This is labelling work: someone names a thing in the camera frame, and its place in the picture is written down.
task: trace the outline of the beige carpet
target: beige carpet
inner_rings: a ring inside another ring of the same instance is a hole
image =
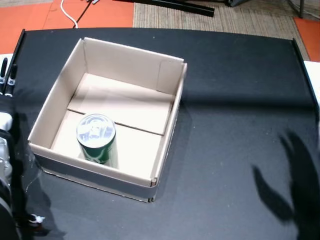
[[[295,38],[303,58],[309,60],[293,19],[297,14],[286,0],[251,0],[233,8],[222,3],[197,3],[215,7],[214,17],[135,3],[133,27],[217,31],[281,39]],[[318,0],[306,0],[305,6],[308,10],[317,10],[318,4]]]

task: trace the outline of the metal can lid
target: metal can lid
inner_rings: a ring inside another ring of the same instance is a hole
[[[76,127],[76,138],[89,148],[101,148],[109,144],[116,135],[115,123],[105,115],[85,115]]]

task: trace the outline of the black metal bar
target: black metal bar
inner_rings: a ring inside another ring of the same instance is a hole
[[[155,5],[170,9],[182,10],[189,13],[200,14],[208,17],[213,17],[215,9],[212,7],[201,6],[193,3],[182,2],[177,0],[114,0],[121,2],[140,3]]]
[[[314,89],[312,87],[312,83],[311,83],[311,80],[310,80],[310,77],[309,77],[309,74],[308,74],[304,59],[303,59],[303,57],[301,55],[301,52],[300,52],[300,49],[298,47],[296,39],[292,40],[292,44],[293,44],[293,48],[295,50],[296,56],[297,56],[297,58],[299,60],[300,66],[302,68],[303,75],[304,75],[304,77],[305,77],[305,79],[307,81],[306,84],[307,84],[308,90],[309,90],[309,92],[311,93],[311,96],[312,96],[312,101],[313,101],[313,104],[314,104],[314,107],[315,107],[315,110],[316,110],[316,113],[317,113],[316,114],[316,121],[318,123],[319,122],[319,106],[318,106],[317,97],[316,97],[315,91],[314,91]]]
[[[92,0],[90,0],[87,4],[87,6],[85,7],[85,9],[83,10],[83,12],[81,13],[81,15],[79,16],[79,18],[77,19],[76,23],[79,23],[80,19],[83,17],[83,15],[86,13],[86,11],[88,10],[89,6],[91,5]]]
[[[6,72],[6,75],[4,77],[4,88],[3,89],[6,89],[7,87],[7,82],[8,82],[8,79],[9,79],[9,76],[10,76],[10,73],[11,73],[11,68],[12,68],[12,65],[15,63],[16,61],[16,57],[18,55],[18,52],[20,50],[20,47],[21,47],[21,43],[24,39],[24,36],[25,36],[25,32],[26,30],[25,29],[22,29],[21,33],[20,33],[20,37],[18,39],[18,42],[16,43],[16,46],[15,46],[15,49],[14,49],[14,52],[13,52],[13,55],[12,55],[12,58],[11,58],[11,61],[10,61],[10,65],[8,67],[8,71]]]
[[[286,0],[287,3],[290,5],[290,7],[295,11],[296,14],[300,14],[299,9],[294,5],[294,3],[291,0]]]
[[[304,18],[304,10],[305,10],[305,0],[300,0],[300,13],[299,17]]]

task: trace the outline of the orange floor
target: orange floor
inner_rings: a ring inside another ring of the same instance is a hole
[[[310,61],[320,62],[320,21],[294,18]]]
[[[67,29],[73,23],[60,9],[61,0],[52,3],[1,7],[0,54],[13,53],[21,30]],[[87,6],[86,0],[64,0],[63,8],[74,19],[78,19]],[[133,26],[134,4],[122,1],[100,0],[91,4],[79,21],[79,28]]]

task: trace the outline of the white cable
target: white cable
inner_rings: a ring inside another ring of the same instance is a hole
[[[77,23],[77,21],[74,20],[74,19],[72,18],[72,16],[70,16],[70,15],[64,10],[64,7],[63,7],[64,1],[65,1],[65,0],[61,0],[61,3],[60,3],[61,11],[63,12],[64,15],[66,15],[66,17],[67,17],[68,19],[70,19],[70,20],[74,23],[75,28],[77,29],[77,28],[78,28],[78,23]]]

